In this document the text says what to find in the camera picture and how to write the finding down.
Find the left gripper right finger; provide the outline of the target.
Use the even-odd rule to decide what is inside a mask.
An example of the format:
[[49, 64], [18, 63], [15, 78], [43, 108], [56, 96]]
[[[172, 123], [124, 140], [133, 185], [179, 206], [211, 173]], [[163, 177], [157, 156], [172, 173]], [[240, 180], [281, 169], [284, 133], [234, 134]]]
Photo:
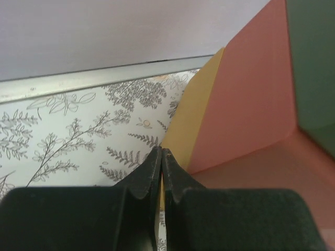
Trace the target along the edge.
[[327, 250], [290, 189], [209, 189], [162, 151], [167, 250]]

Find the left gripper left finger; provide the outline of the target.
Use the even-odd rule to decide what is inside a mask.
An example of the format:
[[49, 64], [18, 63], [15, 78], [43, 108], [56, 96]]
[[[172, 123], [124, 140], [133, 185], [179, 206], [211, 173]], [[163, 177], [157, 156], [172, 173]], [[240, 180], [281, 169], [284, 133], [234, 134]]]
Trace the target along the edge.
[[113, 186], [26, 187], [1, 201], [1, 250], [157, 250], [161, 149]]

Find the yellow drawer box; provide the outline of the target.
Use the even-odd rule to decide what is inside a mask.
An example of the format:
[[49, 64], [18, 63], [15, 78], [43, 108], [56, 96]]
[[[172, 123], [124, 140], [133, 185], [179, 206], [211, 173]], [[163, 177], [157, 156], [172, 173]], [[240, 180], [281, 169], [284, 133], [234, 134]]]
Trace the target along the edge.
[[197, 182], [187, 169], [215, 78], [224, 55], [220, 49], [189, 81], [162, 141], [165, 225], [168, 235], [201, 229], [220, 191]]

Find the red drawer box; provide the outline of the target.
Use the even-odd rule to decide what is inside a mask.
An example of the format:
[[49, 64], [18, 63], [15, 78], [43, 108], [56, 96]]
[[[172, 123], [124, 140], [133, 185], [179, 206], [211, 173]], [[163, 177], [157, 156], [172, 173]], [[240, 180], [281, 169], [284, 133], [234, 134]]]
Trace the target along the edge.
[[208, 188], [288, 188], [334, 228], [334, 158], [297, 123], [288, 1], [270, 1], [227, 44], [188, 171]]

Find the green drawer box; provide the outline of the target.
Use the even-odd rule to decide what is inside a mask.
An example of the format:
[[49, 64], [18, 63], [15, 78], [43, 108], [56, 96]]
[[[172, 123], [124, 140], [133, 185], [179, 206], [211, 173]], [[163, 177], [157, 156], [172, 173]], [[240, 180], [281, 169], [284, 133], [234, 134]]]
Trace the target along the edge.
[[334, 1], [287, 1], [298, 124], [334, 155]]

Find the floral table mat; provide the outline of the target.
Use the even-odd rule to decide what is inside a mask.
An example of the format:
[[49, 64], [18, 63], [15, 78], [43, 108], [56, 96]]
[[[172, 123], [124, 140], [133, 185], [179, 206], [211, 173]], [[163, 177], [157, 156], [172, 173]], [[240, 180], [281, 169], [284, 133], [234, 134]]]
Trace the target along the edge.
[[195, 70], [1, 105], [1, 195], [113, 185], [160, 145]]

